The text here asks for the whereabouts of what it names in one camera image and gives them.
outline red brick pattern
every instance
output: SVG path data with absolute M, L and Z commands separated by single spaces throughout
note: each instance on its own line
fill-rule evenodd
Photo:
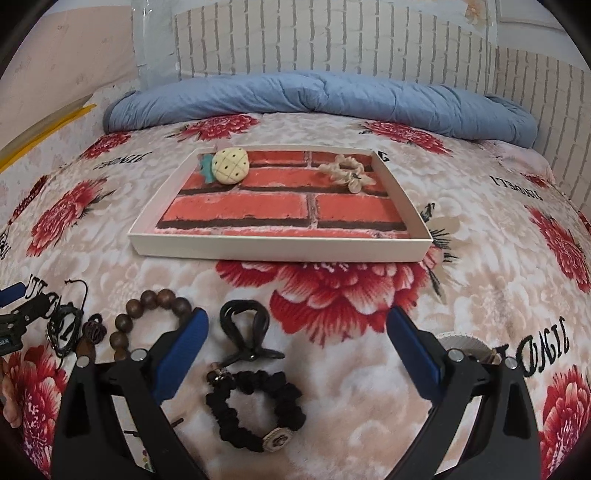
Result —
M 205 184 L 193 173 L 157 231 L 203 235 L 398 238 L 405 231 L 394 204 L 371 171 L 372 157 L 352 155 L 376 180 L 357 195 L 334 185 L 317 166 L 334 153 L 249 151 L 251 169 L 238 185 Z

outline black hair scrunchie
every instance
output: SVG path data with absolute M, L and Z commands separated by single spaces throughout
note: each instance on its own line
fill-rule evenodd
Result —
M 220 438 L 236 448 L 247 448 L 251 452 L 276 452 L 283 448 L 294 432 L 306 422 L 306 415 L 296 404 L 301 391 L 287 382 L 285 373 L 269 375 L 263 370 L 244 371 L 231 374 L 225 369 L 216 369 L 207 374 L 207 381 L 213 392 L 205 396 L 205 403 L 212 409 L 220 427 Z M 239 426 L 238 412 L 227 404 L 232 390 L 238 389 L 246 395 L 262 391 L 275 400 L 274 413 L 277 427 L 261 438 L 250 430 Z

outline blue comforter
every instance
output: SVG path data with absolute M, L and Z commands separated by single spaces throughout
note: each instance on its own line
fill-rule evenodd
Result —
M 531 148 L 534 117 L 516 103 L 443 85 L 331 72 L 195 78 L 134 92 L 105 113 L 105 132 L 233 113 L 321 112 L 397 122 L 465 140 Z

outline yellow strip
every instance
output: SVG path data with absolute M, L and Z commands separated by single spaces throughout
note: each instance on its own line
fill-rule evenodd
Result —
M 91 105 L 84 106 L 84 107 L 79 108 L 78 110 L 70 113 L 70 115 L 65 116 L 64 118 L 58 120 L 57 122 L 55 122 L 52 125 L 50 125 L 49 127 L 47 127 L 47 129 L 43 133 L 40 133 L 39 135 L 37 135 L 28 144 L 26 144 L 24 147 L 22 147 L 17 152 L 13 153 L 9 157 L 5 157 L 5 158 L 0 159 L 0 173 L 2 173 L 4 170 L 6 170 L 10 165 L 15 163 L 23 155 L 26 155 L 27 153 L 29 153 L 33 148 L 35 148 L 38 144 L 40 144 L 42 141 L 44 141 L 51 134 L 57 132 L 60 128 L 65 127 L 67 124 L 69 124 L 70 122 L 73 122 L 77 118 L 80 118 L 81 116 L 86 115 L 95 106 L 96 106 L 96 104 L 92 103 Z

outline white brick wall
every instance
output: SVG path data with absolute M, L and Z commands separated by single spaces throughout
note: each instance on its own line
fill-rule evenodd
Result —
M 591 215 L 591 73 L 544 55 L 499 48 L 494 92 L 538 119 L 534 149 L 552 165 L 560 190 Z
M 494 51 L 482 37 L 376 0 L 230 0 L 174 21 L 180 76 L 331 70 L 484 93 Z

